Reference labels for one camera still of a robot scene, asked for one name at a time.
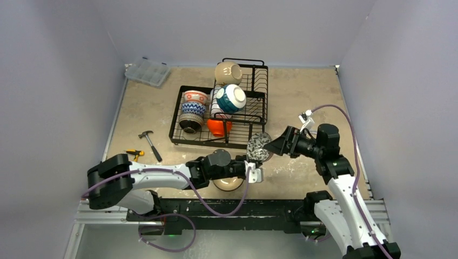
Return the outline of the tan glazed bowl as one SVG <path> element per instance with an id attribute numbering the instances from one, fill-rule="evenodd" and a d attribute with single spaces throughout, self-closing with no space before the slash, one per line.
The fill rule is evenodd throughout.
<path id="1" fill-rule="evenodd" d="M 214 186 L 223 192 L 231 192 L 238 189 L 243 183 L 244 179 L 241 178 L 224 178 L 212 181 Z"/>

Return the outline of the grey floral black bowl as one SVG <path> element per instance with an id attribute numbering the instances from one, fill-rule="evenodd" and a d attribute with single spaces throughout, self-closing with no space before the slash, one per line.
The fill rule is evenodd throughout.
<path id="1" fill-rule="evenodd" d="M 252 135 L 247 143 L 246 155 L 250 160 L 266 162 L 272 157 L 272 153 L 264 146 L 272 141 L 271 136 L 266 132 L 258 132 Z"/>

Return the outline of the orange white bowl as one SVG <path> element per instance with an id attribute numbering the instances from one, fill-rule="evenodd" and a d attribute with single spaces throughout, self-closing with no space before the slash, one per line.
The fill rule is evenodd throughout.
<path id="1" fill-rule="evenodd" d="M 218 138 L 224 137 L 232 129 L 231 121 L 208 119 L 206 124 L 212 135 Z"/>

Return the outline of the brown beige bowl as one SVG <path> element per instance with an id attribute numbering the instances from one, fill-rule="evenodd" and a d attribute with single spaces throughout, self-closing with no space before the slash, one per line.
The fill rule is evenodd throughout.
<path id="1" fill-rule="evenodd" d="M 204 125 L 204 118 L 193 114 L 183 113 L 179 116 L 179 126 L 187 134 L 196 134 Z"/>

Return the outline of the teal white bowl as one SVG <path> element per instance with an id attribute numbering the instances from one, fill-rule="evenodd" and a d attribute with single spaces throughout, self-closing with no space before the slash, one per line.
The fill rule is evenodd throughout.
<path id="1" fill-rule="evenodd" d="M 226 113 L 236 113 L 246 106 L 247 97 L 240 86 L 229 84 L 218 91 L 216 101 Z"/>

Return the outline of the white ribbed bowl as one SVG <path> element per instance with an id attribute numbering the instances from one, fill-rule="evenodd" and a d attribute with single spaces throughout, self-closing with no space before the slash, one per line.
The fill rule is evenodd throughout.
<path id="1" fill-rule="evenodd" d="M 216 86 L 214 89 L 211 90 L 210 97 L 209 97 L 209 104 L 212 104 L 213 101 L 216 99 L 216 95 L 220 89 L 221 89 L 220 86 Z"/>

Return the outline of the red floral bowl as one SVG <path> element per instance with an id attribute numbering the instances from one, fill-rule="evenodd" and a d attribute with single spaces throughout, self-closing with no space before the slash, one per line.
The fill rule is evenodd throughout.
<path id="1" fill-rule="evenodd" d="M 208 101 L 208 95 L 201 91 L 189 90 L 184 92 L 184 100 L 186 102 L 195 102 L 206 105 Z"/>

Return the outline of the cream beige bowl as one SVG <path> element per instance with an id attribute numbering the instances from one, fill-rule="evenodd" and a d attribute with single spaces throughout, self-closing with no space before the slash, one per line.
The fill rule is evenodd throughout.
<path id="1" fill-rule="evenodd" d="M 219 85 L 240 84 L 243 78 L 241 67 L 235 62 L 221 62 L 215 67 L 215 82 Z"/>

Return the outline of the red patterned black bowl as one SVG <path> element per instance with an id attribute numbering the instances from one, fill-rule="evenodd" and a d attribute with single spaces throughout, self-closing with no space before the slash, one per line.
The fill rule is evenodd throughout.
<path id="1" fill-rule="evenodd" d="M 206 112 L 206 106 L 199 102 L 189 101 L 181 105 L 183 114 L 194 114 L 203 117 Z"/>

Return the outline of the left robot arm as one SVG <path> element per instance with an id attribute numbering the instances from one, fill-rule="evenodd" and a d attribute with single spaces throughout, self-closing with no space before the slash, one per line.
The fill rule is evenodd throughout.
<path id="1" fill-rule="evenodd" d="M 88 170 L 88 189 L 82 197 L 89 200 L 93 210 L 121 206 L 153 221 L 161 213 L 153 188 L 196 191 L 212 180 L 234 177 L 253 183 L 251 176 L 256 174 L 257 166 L 246 156 L 232 159 L 224 149 L 171 166 L 146 165 L 117 154 Z"/>

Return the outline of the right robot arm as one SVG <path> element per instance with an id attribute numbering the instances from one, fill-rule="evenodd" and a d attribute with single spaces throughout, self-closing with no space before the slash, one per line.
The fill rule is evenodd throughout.
<path id="1" fill-rule="evenodd" d="M 264 149 L 276 155 L 303 155 L 314 160 L 329 190 L 307 193 L 303 212 L 325 225 L 343 258 L 400 258 L 398 244 L 388 241 L 361 198 L 351 164 L 340 154 L 339 142 L 339 129 L 332 124 L 319 125 L 315 138 L 288 126 Z"/>

